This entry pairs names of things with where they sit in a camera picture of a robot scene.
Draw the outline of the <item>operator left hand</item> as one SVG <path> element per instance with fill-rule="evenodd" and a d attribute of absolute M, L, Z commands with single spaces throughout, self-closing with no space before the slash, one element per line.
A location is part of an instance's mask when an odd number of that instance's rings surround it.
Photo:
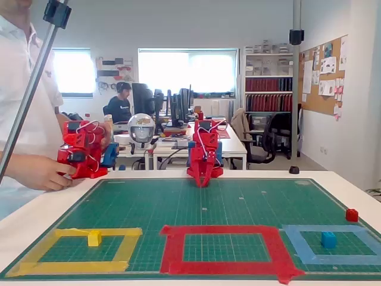
<path fill-rule="evenodd" d="M 105 150 L 112 141 L 111 133 L 113 131 L 113 127 L 108 122 L 100 123 L 99 127 L 103 128 L 104 130 L 104 133 L 103 133 L 104 137 L 101 139 L 101 149 Z"/>

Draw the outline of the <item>operator right hand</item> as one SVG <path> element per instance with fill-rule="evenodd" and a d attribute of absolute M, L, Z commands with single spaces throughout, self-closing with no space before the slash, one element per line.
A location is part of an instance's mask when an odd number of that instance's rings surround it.
<path fill-rule="evenodd" d="M 73 175 L 76 169 L 51 158 L 38 155 L 12 155 L 6 175 L 25 187 L 41 191 L 59 191 L 71 185 L 72 180 L 62 173 Z"/>

